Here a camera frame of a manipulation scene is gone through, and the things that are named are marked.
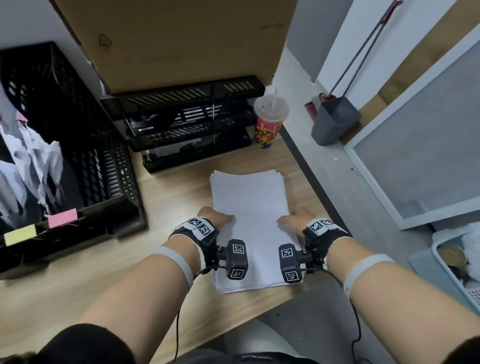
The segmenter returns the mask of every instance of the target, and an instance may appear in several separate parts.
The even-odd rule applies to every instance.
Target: cable
[[[207,271],[210,270],[210,269],[218,269],[218,268],[227,269],[226,266],[206,267],[206,268],[202,269],[200,272],[198,272],[197,274],[195,274],[195,276],[193,277],[193,280],[195,280],[195,278],[197,278],[199,275],[201,275],[202,273],[207,272]],[[176,337],[177,337],[177,348],[176,348],[176,350],[175,350],[175,358],[173,358],[173,363],[175,363],[175,361],[177,360],[177,356],[178,356],[178,354],[179,354],[179,318],[180,318],[180,310],[179,310],[179,312],[177,313],[177,334],[176,334]]]
[[[335,277],[335,276],[334,276],[331,272],[329,272],[328,270],[323,270],[323,269],[319,269],[319,268],[302,269],[302,271],[307,271],[307,270],[309,270],[309,271],[312,271],[312,270],[317,271],[317,270],[319,270],[319,271],[325,272],[326,274],[328,274],[329,276],[331,276],[333,279],[335,279],[336,282],[343,288],[343,283],[340,282],[340,280],[339,280],[337,277]],[[358,358],[358,360],[355,359],[355,348],[354,348],[354,345],[355,345],[356,342],[359,342],[359,341],[361,340],[362,334],[361,334],[361,326],[360,326],[359,314],[357,313],[357,309],[355,308],[355,306],[353,305],[353,302],[352,302],[351,300],[350,300],[350,304],[352,305],[353,313],[355,314],[355,319],[357,320],[357,328],[358,328],[358,332],[359,332],[358,337],[357,337],[355,340],[352,341],[352,344],[351,344],[351,346],[350,346],[351,349],[352,349],[353,363],[354,363],[354,364],[360,364],[360,363],[363,361],[363,362],[367,362],[367,363],[373,364],[373,363],[372,363],[370,360],[368,360],[367,358],[361,357],[361,358]]]

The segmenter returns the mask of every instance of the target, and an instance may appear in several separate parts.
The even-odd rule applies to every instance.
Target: forearm
[[[344,238],[327,254],[328,269],[342,283],[373,255]],[[441,363],[465,340],[480,335],[480,318],[414,273],[389,262],[356,280],[350,294],[360,316],[398,363]]]
[[[189,239],[174,236],[163,246],[200,270],[199,252]],[[148,363],[170,328],[188,292],[181,268],[164,255],[150,255],[98,297],[79,319],[122,339],[138,364]]]

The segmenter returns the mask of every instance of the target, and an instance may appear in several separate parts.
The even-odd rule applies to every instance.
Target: trash bin
[[[327,146],[360,121],[361,114],[346,97],[322,102],[312,128],[312,138],[320,146]]]

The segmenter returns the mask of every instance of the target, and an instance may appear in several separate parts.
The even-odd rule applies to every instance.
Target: black mesh organizer
[[[145,210],[128,146],[74,68],[54,43],[0,52],[0,79],[28,125],[60,142],[64,167],[61,211],[79,220],[49,229],[43,213],[31,223],[38,236],[6,246],[0,226],[0,279],[38,270],[59,255],[109,237],[145,229]]]
[[[248,99],[263,96],[255,76],[118,94],[101,100],[123,120],[127,140],[156,172],[252,145],[256,117]]]

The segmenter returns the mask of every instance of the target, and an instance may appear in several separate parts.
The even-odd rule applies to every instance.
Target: plastic cup
[[[277,95],[265,95],[256,99],[253,110],[257,115],[253,139],[260,148],[268,148],[288,117],[287,102]]]

